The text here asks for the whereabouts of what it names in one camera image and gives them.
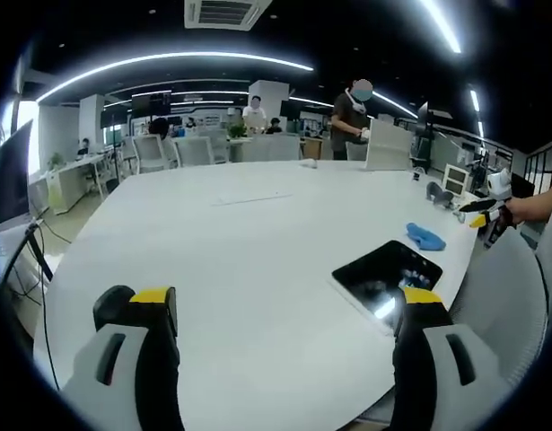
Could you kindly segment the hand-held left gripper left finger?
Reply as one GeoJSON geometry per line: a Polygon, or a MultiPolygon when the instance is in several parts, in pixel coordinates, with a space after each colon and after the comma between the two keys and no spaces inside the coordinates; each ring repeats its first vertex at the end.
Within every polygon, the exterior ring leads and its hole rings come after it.
{"type": "Polygon", "coordinates": [[[178,430],[176,290],[113,286],[92,308],[96,332],[62,393],[93,430],[178,430]]]}

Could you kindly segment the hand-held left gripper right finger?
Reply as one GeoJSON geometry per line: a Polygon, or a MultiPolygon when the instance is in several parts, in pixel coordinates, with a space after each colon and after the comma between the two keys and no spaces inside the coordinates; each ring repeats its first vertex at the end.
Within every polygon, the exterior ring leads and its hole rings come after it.
{"type": "Polygon", "coordinates": [[[405,286],[399,300],[390,429],[480,429],[510,390],[498,357],[434,292],[405,286]]]}

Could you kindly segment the person's right hand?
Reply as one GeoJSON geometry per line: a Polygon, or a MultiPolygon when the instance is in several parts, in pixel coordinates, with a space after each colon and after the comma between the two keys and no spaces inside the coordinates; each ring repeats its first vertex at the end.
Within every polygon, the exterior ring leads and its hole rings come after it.
{"type": "Polygon", "coordinates": [[[534,198],[511,198],[506,202],[506,209],[511,213],[513,225],[533,221],[535,218],[534,198]]]}

